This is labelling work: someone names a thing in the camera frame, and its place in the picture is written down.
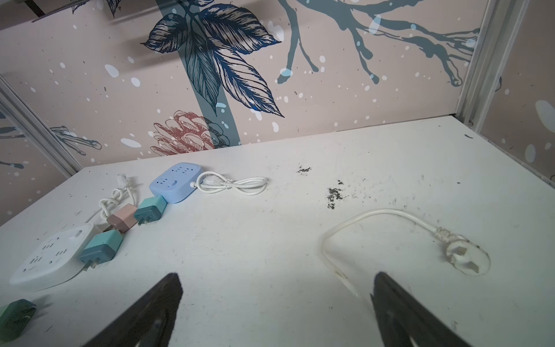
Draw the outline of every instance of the red flower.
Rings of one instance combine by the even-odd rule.
[[[197,152],[205,149],[228,147],[229,140],[222,128],[193,112],[177,111],[166,120],[166,126],[154,123],[157,146],[150,147],[158,155]]]

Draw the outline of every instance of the wall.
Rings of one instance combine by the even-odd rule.
[[[482,134],[555,182],[555,3],[531,0]]]
[[[82,165],[454,113],[487,3],[167,1],[0,9],[0,73]]]
[[[6,117],[0,113],[0,225],[65,181]]]

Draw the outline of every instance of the white tabletop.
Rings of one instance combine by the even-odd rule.
[[[178,162],[271,181],[254,197],[194,192],[127,232],[112,261],[61,285],[9,285],[44,238],[84,223],[118,173],[140,184],[143,199]],[[328,188],[342,189],[334,209]],[[387,271],[475,347],[551,345],[554,207],[555,190],[452,117],[85,168],[0,228],[0,304],[25,298],[39,308],[7,346],[85,343],[170,272],[184,292],[172,346],[380,346],[375,318],[316,250],[326,230],[377,208],[466,236],[492,267],[466,276],[427,231],[376,216],[329,244],[362,291]]]

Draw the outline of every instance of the power cord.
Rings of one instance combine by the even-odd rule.
[[[206,194],[214,194],[222,190],[233,189],[243,195],[257,195],[266,189],[267,183],[268,178],[266,177],[251,177],[234,181],[225,178],[217,172],[205,171],[197,177],[196,182],[191,182],[191,187],[198,188],[201,192]]]
[[[406,218],[424,229],[432,233],[432,235],[447,245],[446,256],[450,263],[461,272],[467,275],[484,275],[486,274],[491,266],[490,256],[480,248],[480,246],[473,244],[468,239],[461,235],[454,234],[444,228],[436,228],[433,225],[425,222],[424,220],[412,215],[408,212],[396,210],[396,209],[379,209],[364,212],[355,216],[324,233],[318,242],[318,254],[320,259],[324,262],[328,269],[333,272],[337,278],[347,287],[347,289],[353,293],[354,296],[363,300],[365,305],[371,306],[370,301],[365,295],[362,295],[360,291],[349,281],[348,277],[335,265],[324,252],[326,241],[330,239],[333,235],[337,234],[341,230],[345,229],[351,224],[357,223],[367,217],[378,215],[378,214],[393,214],[399,217]]]
[[[131,198],[132,201],[132,205],[136,205],[135,202],[135,197],[133,196],[133,193],[131,192],[131,187],[129,186],[129,181],[127,180],[127,177],[124,174],[119,174],[118,175],[118,186],[119,188],[115,188],[112,190],[112,197],[111,198],[102,198],[100,199],[100,201],[98,202],[98,206],[100,207],[98,210],[96,210],[88,219],[85,223],[89,223],[91,219],[94,218],[94,216],[96,216],[97,213],[100,212],[100,217],[106,221],[108,219],[108,217],[111,215],[111,212],[108,210],[108,208],[111,205],[119,205],[122,200],[124,199],[124,195],[125,193],[129,194],[129,197]]]

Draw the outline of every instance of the white power strip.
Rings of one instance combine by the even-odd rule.
[[[71,279],[84,266],[79,260],[81,252],[99,233],[96,225],[87,223],[49,237],[21,264],[9,283],[36,291]]]

